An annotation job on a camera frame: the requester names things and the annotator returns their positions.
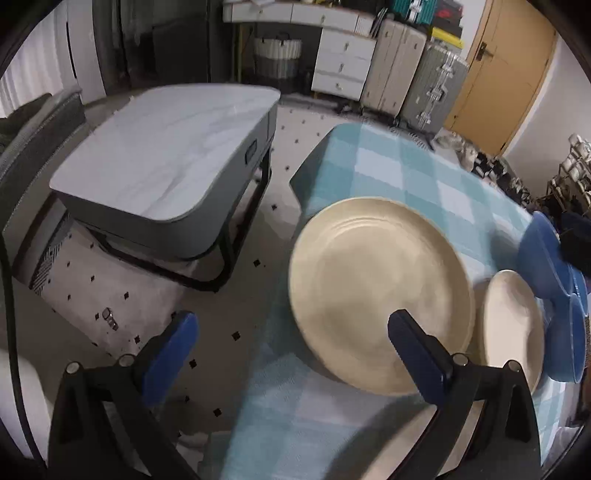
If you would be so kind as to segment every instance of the door handle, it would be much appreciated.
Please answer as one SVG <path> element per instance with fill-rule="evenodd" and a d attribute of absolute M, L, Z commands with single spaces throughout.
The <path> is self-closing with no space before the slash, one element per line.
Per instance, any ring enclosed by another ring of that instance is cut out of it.
<path fill-rule="evenodd" d="M 478 49 L 478 53 L 476 54 L 476 59 L 478 61 L 481 61 L 482 60 L 482 57 L 484 55 L 486 55 L 487 57 L 490 57 L 490 58 L 492 58 L 492 57 L 495 56 L 492 52 L 488 51 L 486 49 L 486 47 L 487 47 L 487 44 L 486 44 L 485 41 L 480 44 L 480 48 Z"/>

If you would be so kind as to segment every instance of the small plate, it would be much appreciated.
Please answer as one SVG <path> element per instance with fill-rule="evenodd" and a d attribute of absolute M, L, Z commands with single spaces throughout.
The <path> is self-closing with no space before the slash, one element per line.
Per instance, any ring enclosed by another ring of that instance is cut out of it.
<path fill-rule="evenodd" d="M 482 361 L 502 367 L 517 360 L 534 391 L 544 363 L 544 320 L 527 282 L 512 270 L 491 280 L 482 309 Z"/>
<path fill-rule="evenodd" d="M 405 205 L 363 197 L 337 202 L 302 230 L 291 256 L 291 308 L 311 350 L 362 390 L 416 392 L 388 339 L 388 318 L 407 309 L 450 352 L 474 325 L 472 288 L 453 247 Z"/>

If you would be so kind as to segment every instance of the marble tabletop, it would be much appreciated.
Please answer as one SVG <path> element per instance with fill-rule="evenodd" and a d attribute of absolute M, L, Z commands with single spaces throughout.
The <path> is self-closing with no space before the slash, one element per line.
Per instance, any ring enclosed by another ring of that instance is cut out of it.
<path fill-rule="evenodd" d="M 93 131 L 50 187 L 154 221 L 177 219 L 199 204 L 279 97 L 245 85 L 149 90 Z"/>

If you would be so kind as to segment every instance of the wooden door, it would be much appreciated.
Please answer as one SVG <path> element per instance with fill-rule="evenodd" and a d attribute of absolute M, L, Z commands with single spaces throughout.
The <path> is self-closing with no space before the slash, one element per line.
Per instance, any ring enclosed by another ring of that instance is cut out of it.
<path fill-rule="evenodd" d="M 488 20 L 482 21 L 482 38 L 470 52 L 476 54 L 446 127 L 497 155 L 535 100 L 556 31 L 527 0 L 493 0 Z"/>

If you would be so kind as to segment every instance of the suitcase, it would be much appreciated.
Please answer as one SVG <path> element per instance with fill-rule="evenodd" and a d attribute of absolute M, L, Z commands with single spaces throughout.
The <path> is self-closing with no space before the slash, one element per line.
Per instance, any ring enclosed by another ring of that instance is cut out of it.
<path fill-rule="evenodd" d="M 385 20 L 361 94 L 361 104 L 397 116 L 427 41 L 423 33 Z"/>
<path fill-rule="evenodd" d="M 431 27 L 431 41 L 439 43 L 442 47 L 451 50 L 460 55 L 464 48 L 464 42 L 455 35 L 442 30 L 441 28 Z"/>
<path fill-rule="evenodd" d="M 437 16 L 433 17 L 433 22 L 431 23 L 431 25 L 433 27 L 440 28 L 441 30 L 446 31 L 447 33 L 450 33 L 451 35 L 457 38 L 462 37 L 462 32 L 464 30 L 464 27 L 462 27 L 461 25 L 456 25 L 454 22 L 451 22 L 447 18 L 441 18 Z"/>
<path fill-rule="evenodd" d="M 438 133 L 468 73 L 459 55 L 428 42 L 402 106 L 401 118 L 412 128 Z"/>
<path fill-rule="evenodd" d="M 435 16 L 459 25 L 464 15 L 464 6 L 454 0 L 439 0 Z"/>
<path fill-rule="evenodd" d="M 391 10 L 409 23 L 430 25 L 437 0 L 392 0 Z"/>

